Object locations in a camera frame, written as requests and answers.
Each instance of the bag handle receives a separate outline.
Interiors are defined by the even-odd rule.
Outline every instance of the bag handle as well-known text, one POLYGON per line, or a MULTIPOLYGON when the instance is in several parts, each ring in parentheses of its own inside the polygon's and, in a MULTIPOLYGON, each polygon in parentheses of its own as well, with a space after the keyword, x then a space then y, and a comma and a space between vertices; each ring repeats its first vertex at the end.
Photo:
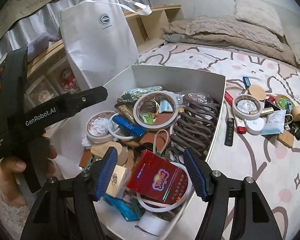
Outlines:
POLYGON ((126 9, 126 10, 128 10, 130 12, 136 13, 138 15, 144 15, 144 16, 149 15, 150 13, 152 13, 149 5, 145 5, 143 3, 138 3, 138 2, 135 2, 134 0, 123 0, 123 1, 129 2, 129 3, 133 4, 133 5, 141 8, 142 10, 135 11, 132 8, 130 8, 129 6, 126 6, 126 5, 121 4, 121 3, 101 2, 101 1, 97 1, 97 0, 86 0, 86 1, 83 1, 83 2, 96 2, 96 3, 106 3, 106 4, 119 5, 122 8, 124 8, 124 9, 126 9))

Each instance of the bag logo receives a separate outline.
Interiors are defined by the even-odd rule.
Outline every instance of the bag logo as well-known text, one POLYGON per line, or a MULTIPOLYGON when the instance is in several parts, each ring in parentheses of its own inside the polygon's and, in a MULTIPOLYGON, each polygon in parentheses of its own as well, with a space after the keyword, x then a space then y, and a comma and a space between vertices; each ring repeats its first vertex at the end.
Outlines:
POLYGON ((169 172, 164 169, 160 169, 158 173, 153 178, 152 188, 154 190, 162 191, 164 185, 167 184, 167 178, 169 177, 169 172))
POLYGON ((110 23, 110 17, 109 17, 109 15, 107 15, 106 13, 101 14, 100 17, 99 17, 99 22, 102 25, 108 25, 110 23))

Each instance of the white cardboard box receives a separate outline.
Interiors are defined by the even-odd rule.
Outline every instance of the white cardboard box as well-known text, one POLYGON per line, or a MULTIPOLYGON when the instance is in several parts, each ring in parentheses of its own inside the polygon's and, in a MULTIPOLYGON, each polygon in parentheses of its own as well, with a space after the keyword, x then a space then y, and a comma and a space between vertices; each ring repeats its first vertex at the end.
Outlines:
MULTIPOLYGON (((124 91, 136 87, 145 88, 155 85, 161 85, 164 90, 173 92, 181 92, 183 90, 203 92, 222 104, 226 88, 226 76, 180 67, 153 65, 129 66, 104 85, 108 91, 106 101, 90 106, 74 117, 69 118, 53 136, 52 144, 56 147, 59 154, 56 158, 56 163, 65 179, 76 176, 82 170, 78 166, 83 153, 81 141, 86 135, 86 127, 89 120, 101 111, 114 110, 117 97, 124 91)), ((212 152, 220 122, 221 120, 219 119, 207 158, 209 158, 212 152)), ((190 196, 185 201, 180 212, 170 222, 165 233, 159 237, 136 229, 135 225, 137 221, 127 222, 117 210, 103 199, 95 202, 95 208, 105 232, 108 234, 111 232, 112 238, 116 236, 115 238, 123 240, 164 240, 182 216, 189 200, 190 196)))

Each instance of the metal screw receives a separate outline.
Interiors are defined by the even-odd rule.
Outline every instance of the metal screw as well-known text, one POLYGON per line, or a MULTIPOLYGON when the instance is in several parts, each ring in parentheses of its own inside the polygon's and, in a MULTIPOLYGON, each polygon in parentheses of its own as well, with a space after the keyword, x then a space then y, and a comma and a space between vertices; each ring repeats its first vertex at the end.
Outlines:
POLYGON ((57 180, 56 177, 50 177, 50 178, 48 179, 48 182, 52 184, 52 183, 55 183, 56 180, 57 180))
POLYGON ((88 177, 90 175, 90 171, 83 171, 81 172, 82 177, 88 177))
POLYGON ((213 171, 212 175, 215 177, 220 177, 221 176, 221 172, 220 171, 213 171))
POLYGON ((251 177, 246 177, 246 181, 251 184, 254 182, 254 179, 251 177))

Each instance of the curtain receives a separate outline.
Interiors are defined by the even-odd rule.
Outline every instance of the curtain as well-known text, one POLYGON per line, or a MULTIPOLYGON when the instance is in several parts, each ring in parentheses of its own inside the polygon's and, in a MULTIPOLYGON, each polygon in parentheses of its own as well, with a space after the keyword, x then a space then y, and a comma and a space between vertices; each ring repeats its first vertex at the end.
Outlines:
MULTIPOLYGON (((58 36, 59 11, 82 1, 84 0, 53 0, 32 15, 17 21, 0 40, 0 58, 5 52, 27 46, 42 32, 58 36)), ((151 6, 150 0, 135 1, 151 6)))

